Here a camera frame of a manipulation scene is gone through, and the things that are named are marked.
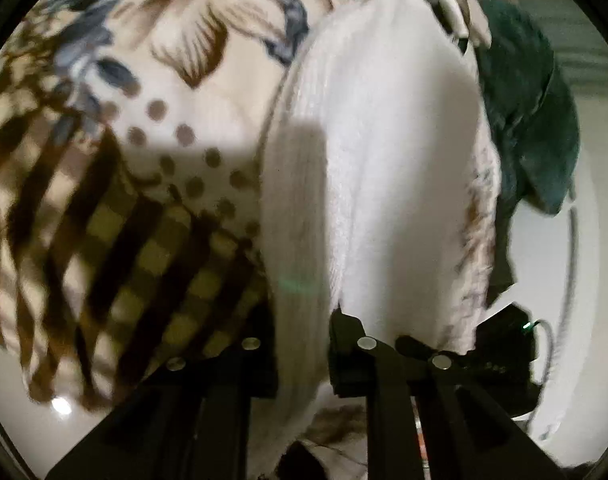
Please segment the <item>cable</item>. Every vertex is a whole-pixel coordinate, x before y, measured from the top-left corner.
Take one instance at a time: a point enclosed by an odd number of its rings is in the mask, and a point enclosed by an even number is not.
[[[548,383],[548,379],[550,377],[551,364],[553,363],[553,353],[555,351],[555,341],[554,341],[555,338],[553,336],[553,327],[551,327],[550,323],[548,321],[546,321],[545,319],[538,319],[537,321],[530,323],[526,328],[528,330],[535,330],[535,327],[537,325],[541,325],[542,328],[546,332],[546,336],[548,336],[548,355],[546,356],[546,364],[544,365],[544,376],[542,377],[542,389],[540,389],[540,394],[538,396],[538,403],[535,406],[535,409],[533,409],[533,411],[530,412],[529,420],[527,420],[527,422],[526,422],[526,432],[527,433],[530,431],[530,425],[533,422],[533,420],[535,419],[535,416],[537,415],[537,412],[538,412],[538,408],[540,407],[540,405],[542,403],[542,395],[544,394],[544,389],[546,388],[546,384]]]

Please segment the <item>white cloth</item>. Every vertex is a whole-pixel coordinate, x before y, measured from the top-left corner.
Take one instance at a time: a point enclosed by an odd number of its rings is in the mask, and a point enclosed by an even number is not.
[[[455,267],[481,114],[424,0],[349,3],[300,49],[263,154],[279,392],[254,405],[249,473],[269,472],[315,413],[338,303],[389,344],[470,348],[475,324],[452,319],[474,317],[455,313]]]

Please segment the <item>metal screw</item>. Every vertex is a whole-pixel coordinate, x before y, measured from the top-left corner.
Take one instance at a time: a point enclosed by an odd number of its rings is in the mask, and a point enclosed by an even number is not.
[[[453,364],[453,361],[446,355],[436,355],[433,359],[433,366],[439,368],[440,370],[448,370],[450,365]]]
[[[256,337],[247,337],[242,341],[244,350],[257,350],[261,346],[261,341]]]
[[[357,339],[357,346],[362,350],[372,350],[377,346],[377,341],[372,337],[360,337]]]
[[[171,357],[166,361],[166,368],[172,372],[178,372],[186,367],[186,361],[183,357]]]

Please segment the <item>clothing pile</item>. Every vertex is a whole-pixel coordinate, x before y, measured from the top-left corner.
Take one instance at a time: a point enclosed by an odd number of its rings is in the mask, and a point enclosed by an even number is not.
[[[517,203],[558,212],[577,151],[503,1],[41,0],[0,52],[0,345],[31,398],[95,410],[268,304],[269,474],[324,433],[332,310],[472,349]]]

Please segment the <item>dark green fabric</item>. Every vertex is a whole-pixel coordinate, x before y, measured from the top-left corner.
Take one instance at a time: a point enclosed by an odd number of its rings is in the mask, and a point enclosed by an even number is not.
[[[529,197],[543,212],[559,212],[577,161],[579,128],[553,49],[530,16],[504,0],[481,6],[493,43],[476,51],[479,80],[502,168],[491,304],[514,283],[508,245],[515,208]]]

